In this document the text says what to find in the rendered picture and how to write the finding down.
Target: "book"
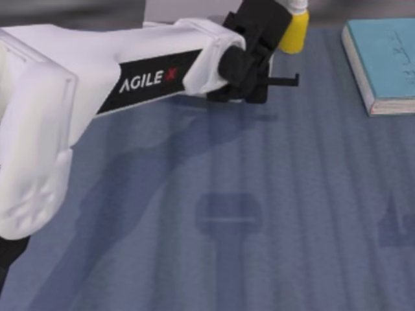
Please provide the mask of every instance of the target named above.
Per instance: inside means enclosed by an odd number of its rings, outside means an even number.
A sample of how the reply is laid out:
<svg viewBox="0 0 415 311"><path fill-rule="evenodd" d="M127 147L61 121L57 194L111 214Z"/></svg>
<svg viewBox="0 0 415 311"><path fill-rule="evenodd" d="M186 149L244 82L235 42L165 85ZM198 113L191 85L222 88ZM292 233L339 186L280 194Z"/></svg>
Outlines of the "book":
<svg viewBox="0 0 415 311"><path fill-rule="evenodd" d="M415 113L415 18L354 19L342 42L366 110Z"/></svg>

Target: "yellow and white bottle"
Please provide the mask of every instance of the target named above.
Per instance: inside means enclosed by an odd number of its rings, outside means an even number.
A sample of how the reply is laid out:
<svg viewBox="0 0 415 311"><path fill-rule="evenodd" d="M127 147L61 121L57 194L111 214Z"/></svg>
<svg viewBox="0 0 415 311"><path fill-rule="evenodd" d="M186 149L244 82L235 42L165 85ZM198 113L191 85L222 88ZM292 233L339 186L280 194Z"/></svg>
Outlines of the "yellow and white bottle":
<svg viewBox="0 0 415 311"><path fill-rule="evenodd" d="M286 0L286 9L292 14L292 20L285 31L278 48L288 54L303 50L309 24L307 0Z"/></svg>

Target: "blue table surface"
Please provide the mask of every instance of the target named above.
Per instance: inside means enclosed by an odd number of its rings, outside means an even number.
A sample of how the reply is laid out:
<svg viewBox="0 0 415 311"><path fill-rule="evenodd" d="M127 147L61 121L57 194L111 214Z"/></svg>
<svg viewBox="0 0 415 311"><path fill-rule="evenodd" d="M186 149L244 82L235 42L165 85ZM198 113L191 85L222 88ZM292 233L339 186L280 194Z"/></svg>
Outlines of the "blue table surface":
<svg viewBox="0 0 415 311"><path fill-rule="evenodd" d="M415 117L367 116L340 29L276 54L296 72L95 119L0 310L415 310Z"/></svg>

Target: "blue book cover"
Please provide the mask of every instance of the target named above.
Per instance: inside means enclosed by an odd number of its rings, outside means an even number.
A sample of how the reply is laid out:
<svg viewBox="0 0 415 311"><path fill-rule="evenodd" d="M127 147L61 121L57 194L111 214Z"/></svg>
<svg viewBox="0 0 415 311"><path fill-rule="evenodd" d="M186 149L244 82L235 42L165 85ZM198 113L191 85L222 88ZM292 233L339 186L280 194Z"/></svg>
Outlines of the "blue book cover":
<svg viewBox="0 0 415 311"><path fill-rule="evenodd" d="M346 27L373 99L415 98L415 18L354 19Z"/></svg>

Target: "red x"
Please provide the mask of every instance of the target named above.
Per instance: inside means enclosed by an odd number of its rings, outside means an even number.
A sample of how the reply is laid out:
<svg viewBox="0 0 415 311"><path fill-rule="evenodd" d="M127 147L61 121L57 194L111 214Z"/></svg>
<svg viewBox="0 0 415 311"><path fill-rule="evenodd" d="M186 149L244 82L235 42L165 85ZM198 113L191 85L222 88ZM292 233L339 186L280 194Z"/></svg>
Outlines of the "red x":
<svg viewBox="0 0 415 311"><path fill-rule="evenodd" d="M166 72L166 80L170 81L176 78L177 74L177 67L169 68L169 70Z"/></svg>

